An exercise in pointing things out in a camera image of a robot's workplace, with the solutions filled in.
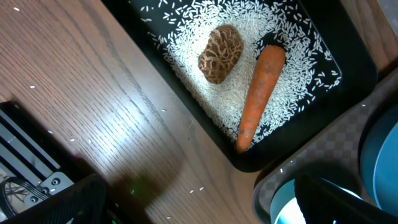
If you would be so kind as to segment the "dark blue plate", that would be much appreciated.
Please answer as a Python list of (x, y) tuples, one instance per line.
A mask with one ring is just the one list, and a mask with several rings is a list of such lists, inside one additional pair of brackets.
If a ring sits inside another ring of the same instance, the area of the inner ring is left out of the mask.
[(397, 105), (369, 129), (359, 167), (369, 197), (381, 210), (397, 216)]

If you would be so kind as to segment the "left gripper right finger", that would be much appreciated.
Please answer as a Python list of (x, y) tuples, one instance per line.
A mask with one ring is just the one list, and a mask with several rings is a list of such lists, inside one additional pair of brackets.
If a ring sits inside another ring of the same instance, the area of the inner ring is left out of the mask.
[(295, 179), (295, 197), (307, 224), (397, 224), (397, 217), (311, 175)]

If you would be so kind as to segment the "pile of rice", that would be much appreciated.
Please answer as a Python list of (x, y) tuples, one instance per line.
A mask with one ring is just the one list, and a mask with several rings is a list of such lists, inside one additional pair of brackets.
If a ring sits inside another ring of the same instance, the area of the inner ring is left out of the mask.
[[(338, 86), (339, 66), (298, 1), (136, 1), (149, 37), (174, 75), (227, 137), (236, 140), (256, 62), (267, 45), (285, 50), (286, 61), (256, 129), (259, 143)], [(220, 84), (205, 79), (199, 55), (213, 29), (233, 26), (243, 53)]]

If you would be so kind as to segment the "orange carrot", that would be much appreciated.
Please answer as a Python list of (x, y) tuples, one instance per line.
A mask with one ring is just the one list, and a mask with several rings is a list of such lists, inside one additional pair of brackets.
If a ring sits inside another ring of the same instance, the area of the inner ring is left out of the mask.
[(238, 129), (236, 149), (239, 153), (245, 152), (250, 146), (284, 63), (285, 51), (281, 47), (268, 45), (260, 54)]

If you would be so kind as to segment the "light blue bowl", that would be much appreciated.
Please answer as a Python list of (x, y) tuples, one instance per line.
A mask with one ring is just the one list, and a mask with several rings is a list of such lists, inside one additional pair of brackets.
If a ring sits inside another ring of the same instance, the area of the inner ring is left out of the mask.
[(295, 179), (290, 179), (274, 194), (271, 201), (271, 223), (306, 224), (295, 196)]

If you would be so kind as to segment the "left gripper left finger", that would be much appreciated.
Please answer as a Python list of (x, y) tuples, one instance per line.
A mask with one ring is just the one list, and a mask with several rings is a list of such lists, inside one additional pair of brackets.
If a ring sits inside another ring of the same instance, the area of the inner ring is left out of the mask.
[(10, 177), (1, 182), (1, 210), (7, 216), (4, 223), (89, 223), (99, 224), (106, 202), (106, 183), (98, 174), (91, 174), (39, 204), (16, 214), (8, 202), (5, 184), (21, 181)]

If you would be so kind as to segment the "brown mushroom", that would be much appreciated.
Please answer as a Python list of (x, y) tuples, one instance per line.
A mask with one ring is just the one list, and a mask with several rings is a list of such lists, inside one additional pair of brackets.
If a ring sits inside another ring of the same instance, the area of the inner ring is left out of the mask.
[(244, 50), (244, 42), (231, 25), (222, 25), (211, 31), (204, 51), (198, 57), (198, 68), (206, 80), (221, 84), (237, 64)]

